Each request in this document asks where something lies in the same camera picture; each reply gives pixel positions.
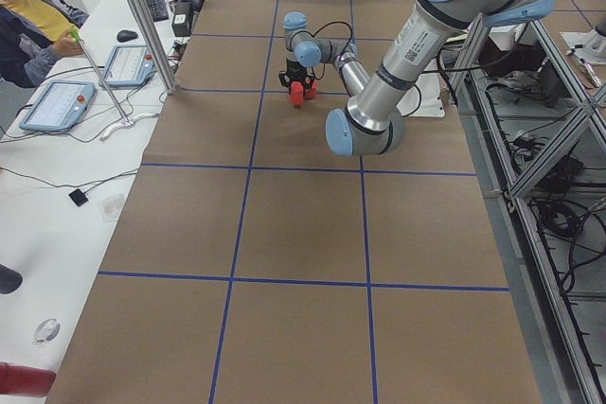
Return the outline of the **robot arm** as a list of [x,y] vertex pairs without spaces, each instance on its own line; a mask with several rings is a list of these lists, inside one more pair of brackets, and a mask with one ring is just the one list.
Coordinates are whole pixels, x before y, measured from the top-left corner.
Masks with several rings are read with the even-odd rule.
[[329,63],[350,98],[328,114],[325,134],[339,156],[385,154],[403,139],[404,120],[397,106],[414,87],[438,50],[477,17],[485,26],[509,26],[544,18],[556,0],[415,0],[411,16],[373,74],[368,74],[351,41],[321,39],[308,30],[306,16],[285,15],[286,68],[278,77],[294,105],[314,95],[312,68]]

